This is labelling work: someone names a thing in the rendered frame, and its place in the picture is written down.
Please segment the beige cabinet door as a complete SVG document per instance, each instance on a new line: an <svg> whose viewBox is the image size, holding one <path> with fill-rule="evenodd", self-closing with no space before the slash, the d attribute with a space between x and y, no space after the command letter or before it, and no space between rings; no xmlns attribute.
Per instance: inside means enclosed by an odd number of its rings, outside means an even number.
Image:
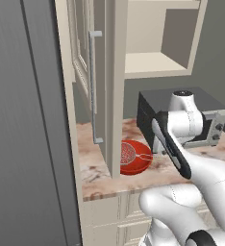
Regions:
<svg viewBox="0 0 225 246"><path fill-rule="evenodd" d="M93 39L95 144L112 177L120 174L128 0L67 0L75 82L91 122L88 31Z"/></svg>

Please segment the metal tea strainer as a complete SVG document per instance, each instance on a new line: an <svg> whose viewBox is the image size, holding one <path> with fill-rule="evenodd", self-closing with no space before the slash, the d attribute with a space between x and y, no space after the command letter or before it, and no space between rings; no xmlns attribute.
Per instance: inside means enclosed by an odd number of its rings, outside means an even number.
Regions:
<svg viewBox="0 0 225 246"><path fill-rule="evenodd" d="M152 156L148 154L138 154L130 143L122 142L120 163L122 165L127 165L133 162L136 158L140 158L141 160L151 160Z"/></svg>

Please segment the red bowl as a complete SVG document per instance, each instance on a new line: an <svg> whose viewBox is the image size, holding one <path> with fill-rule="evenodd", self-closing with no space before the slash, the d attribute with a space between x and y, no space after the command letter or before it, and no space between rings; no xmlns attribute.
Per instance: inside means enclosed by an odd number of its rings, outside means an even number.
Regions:
<svg viewBox="0 0 225 246"><path fill-rule="evenodd" d="M136 175L148 168L148 166L151 164L153 160L153 155L151 153L151 150L148 146L145 144L136 141L136 140L122 140L122 142L128 142L130 143L136 150L138 154L148 154L152 156L151 160L141 160L140 158L136 158L133 162L127 164L127 165L122 165L120 163L120 173L122 175Z"/></svg>

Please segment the beige base cabinet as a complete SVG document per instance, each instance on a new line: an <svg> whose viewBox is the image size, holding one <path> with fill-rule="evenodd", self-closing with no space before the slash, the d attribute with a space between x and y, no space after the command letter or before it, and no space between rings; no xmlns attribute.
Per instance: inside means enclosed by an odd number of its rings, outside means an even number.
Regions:
<svg viewBox="0 0 225 246"><path fill-rule="evenodd" d="M139 208L139 194L96 193L85 198L84 246L138 246L151 224L151 218Z"/></svg>

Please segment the grey toaster oven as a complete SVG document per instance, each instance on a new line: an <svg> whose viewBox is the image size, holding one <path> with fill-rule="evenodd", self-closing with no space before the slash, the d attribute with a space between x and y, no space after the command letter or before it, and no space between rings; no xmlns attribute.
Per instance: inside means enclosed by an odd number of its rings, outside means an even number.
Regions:
<svg viewBox="0 0 225 246"><path fill-rule="evenodd" d="M186 142L184 147L216 146L225 124L225 106L200 87L181 87L181 90L193 94L196 107L206 117L201 135ZM144 90L138 94L137 126L154 154L163 151L163 147L159 141L154 143L152 120L157 112L169 110L174 91L177 91L177 88Z"/></svg>

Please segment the grey fridge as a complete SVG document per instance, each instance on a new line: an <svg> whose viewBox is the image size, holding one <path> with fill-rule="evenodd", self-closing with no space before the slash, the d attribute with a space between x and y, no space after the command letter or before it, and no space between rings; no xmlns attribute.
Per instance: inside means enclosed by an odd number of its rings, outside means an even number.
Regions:
<svg viewBox="0 0 225 246"><path fill-rule="evenodd" d="M0 0L0 246L82 246L55 0Z"/></svg>

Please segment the beige wall cabinet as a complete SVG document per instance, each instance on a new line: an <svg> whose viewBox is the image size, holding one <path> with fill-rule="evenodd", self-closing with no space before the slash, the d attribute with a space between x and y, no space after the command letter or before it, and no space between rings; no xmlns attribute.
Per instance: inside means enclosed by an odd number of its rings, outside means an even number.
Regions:
<svg viewBox="0 0 225 246"><path fill-rule="evenodd" d="M192 72L208 0L128 0L125 77Z"/></svg>

